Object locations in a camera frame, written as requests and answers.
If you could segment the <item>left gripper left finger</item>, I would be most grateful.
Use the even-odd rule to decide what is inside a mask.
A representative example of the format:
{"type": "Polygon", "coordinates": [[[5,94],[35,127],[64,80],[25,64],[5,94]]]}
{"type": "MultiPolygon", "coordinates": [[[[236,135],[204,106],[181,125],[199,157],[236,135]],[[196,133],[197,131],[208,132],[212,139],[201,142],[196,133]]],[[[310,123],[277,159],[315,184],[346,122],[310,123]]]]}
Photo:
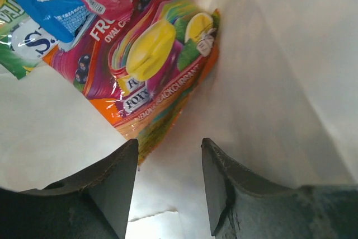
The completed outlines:
{"type": "Polygon", "coordinates": [[[1,189],[1,238],[125,238],[139,143],[43,189],[1,189]]]}

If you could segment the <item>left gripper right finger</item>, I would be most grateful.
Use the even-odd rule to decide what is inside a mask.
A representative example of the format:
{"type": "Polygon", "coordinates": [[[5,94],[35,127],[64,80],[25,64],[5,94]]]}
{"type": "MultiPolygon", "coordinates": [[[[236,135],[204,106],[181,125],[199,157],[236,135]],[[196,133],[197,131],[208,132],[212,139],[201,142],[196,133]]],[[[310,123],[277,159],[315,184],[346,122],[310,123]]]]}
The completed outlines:
{"type": "Polygon", "coordinates": [[[209,138],[201,150],[213,237],[357,237],[357,186],[287,188],[252,172],[209,138]]]}

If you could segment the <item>green spring tea candy packet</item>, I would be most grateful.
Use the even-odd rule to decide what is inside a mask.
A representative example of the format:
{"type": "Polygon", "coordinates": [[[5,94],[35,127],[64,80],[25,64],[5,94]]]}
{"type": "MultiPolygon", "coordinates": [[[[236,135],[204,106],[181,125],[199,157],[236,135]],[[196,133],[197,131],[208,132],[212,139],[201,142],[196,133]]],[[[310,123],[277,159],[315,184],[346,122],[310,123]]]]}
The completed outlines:
{"type": "Polygon", "coordinates": [[[15,0],[1,0],[1,65],[17,79],[28,75],[58,42],[15,0]]]}

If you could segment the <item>orange fruit candy packet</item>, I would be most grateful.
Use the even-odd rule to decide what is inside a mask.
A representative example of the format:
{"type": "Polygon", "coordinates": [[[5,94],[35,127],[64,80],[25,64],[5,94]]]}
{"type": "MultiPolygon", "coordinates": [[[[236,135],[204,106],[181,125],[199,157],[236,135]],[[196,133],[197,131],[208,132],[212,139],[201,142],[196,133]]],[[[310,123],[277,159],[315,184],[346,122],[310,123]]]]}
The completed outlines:
{"type": "Polygon", "coordinates": [[[127,22],[95,17],[70,49],[44,59],[125,138],[142,163],[218,59],[218,10],[190,0],[135,0],[127,22]]]}

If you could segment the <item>blue checkered paper bag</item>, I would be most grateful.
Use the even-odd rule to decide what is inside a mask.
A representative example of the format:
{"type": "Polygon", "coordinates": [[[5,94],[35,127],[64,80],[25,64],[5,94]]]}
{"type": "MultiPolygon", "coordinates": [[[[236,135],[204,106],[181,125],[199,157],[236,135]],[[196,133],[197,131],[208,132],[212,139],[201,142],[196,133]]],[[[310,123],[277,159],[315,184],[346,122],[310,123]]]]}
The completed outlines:
{"type": "MultiPolygon", "coordinates": [[[[194,0],[221,13],[219,59],[136,168],[127,238],[210,238],[201,142],[277,184],[357,185],[357,0],[194,0]]],[[[1,188],[43,189],[124,138],[41,64],[1,69],[1,188]]]]}

